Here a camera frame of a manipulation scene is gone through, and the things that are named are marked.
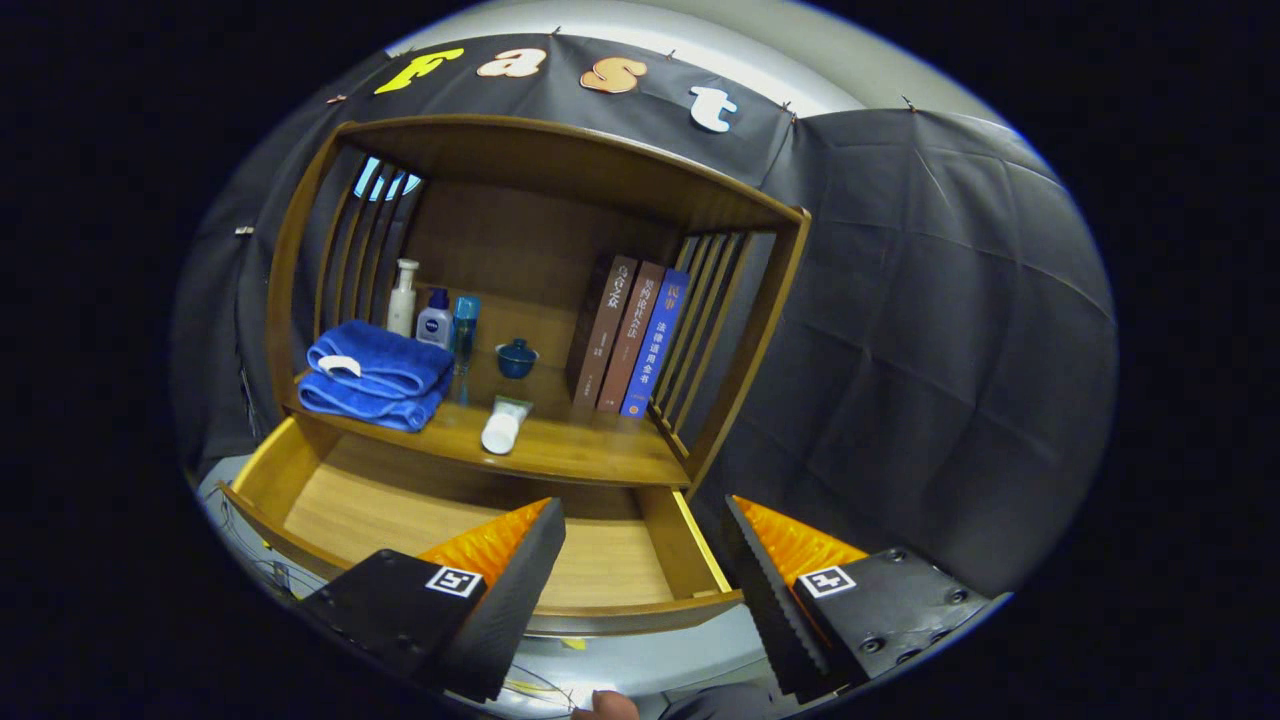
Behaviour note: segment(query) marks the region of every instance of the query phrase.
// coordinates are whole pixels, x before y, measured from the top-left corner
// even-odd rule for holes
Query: folded towel
[[[346,355],[360,363],[358,378],[348,370],[334,369],[329,375],[332,379],[389,400],[425,395],[453,366],[453,354],[448,350],[362,320],[343,323],[320,336],[307,350],[307,363],[315,370],[312,374],[324,373],[320,360],[330,355]]]
[[[346,415],[384,428],[416,433],[435,415],[452,382],[453,365],[449,365],[428,392],[394,400],[360,392],[324,372],[314,370],[298,383],[298,400],[314,413]]]

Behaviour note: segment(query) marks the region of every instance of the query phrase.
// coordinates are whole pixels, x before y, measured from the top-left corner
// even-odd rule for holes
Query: orange letter
[[[596,63],[590,72],[582,73],[582,87],[599,90],[600,92],[626,92],[635,90],[639,81],[636,77],[649,72],[649,68],[639,60],[626,58],[605,58]]]
[[[383,92],[392,92],[396,90],[403,90],[408,87],[408,83],[413,78],[422,77],[426,73],[440,67],[440,63],[445,60],[457,59],[461,55],[462,55],[462,49],[454,47],[453,50],[445,50],[443,53],[431,53],[429,55],[421,55],[413,58],[413,61],[411,61],[403,70],[401,70],[398,76],[393,77],[392,81],[388,82],[387,85],[375,90],[374,95],[380,95]]]
[[[480,65],[476,74],[480,77],[529,77],[538,72],[539,63],[547,59],[547,51],[524,47],[498,53],[494,58],[497,59]]]

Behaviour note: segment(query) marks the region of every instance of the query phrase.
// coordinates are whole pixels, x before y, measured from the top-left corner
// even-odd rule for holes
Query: book
[[[618,337],[613,341],[613,354],[609,355],[608,368],[604,370],[604,383],[600,384],[600,397],[595,401],[595,409],[604,413],[617,414],[622,405],[622,396],[631,384],[631,370],[636,366],[636,351],[644,342],[644,333],[649,328],[649,314],[658,299],[662,287],[662,278],[667,269],[657,263],[640,263],[636,270],[636,282],[631,286],[631,296],[627,299],[626,311],[622,313],[622,325],[618,328]]]
[[[676,332],[680,311],[685,307],[685,295],[689,293],[689,273],[668,269],[662,279],[662,288],[649,315],[649,329],[644,342],[636,351],[636,365],[631,372],[631,383],[622,396],[621,415],[640,418],[649,407],[653,396],[653,383],[662,372],[662,361],[671,346],[671,336]]]
[[[625,255],[602,255],[591,269],[564,368],[573,405],[595,407],[636,265],[639,261]]]

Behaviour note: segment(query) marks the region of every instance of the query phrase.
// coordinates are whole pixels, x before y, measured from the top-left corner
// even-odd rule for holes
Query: white tube
[[[532,402],[498,396],[493,401],[493,415],[480,433],[480,445],[494,455],[506,455],[516,445],[520,425],[534,409]]]

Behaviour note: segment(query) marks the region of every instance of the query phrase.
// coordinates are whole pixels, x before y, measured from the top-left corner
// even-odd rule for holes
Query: shelf board
[[[534,402],[508,455],[493,455],[480,446],[497,395]],[[448,400],[419,433],[311,413],[302,407],[297,389],[285,406],[343,432],[494,473],[617,487],[689,487],[689,475],[653,420],[572,406],[561,368],[535,365],[526,378],[503,378],[497,355],[481,348],[476,348],[468,374],[454,378]]]

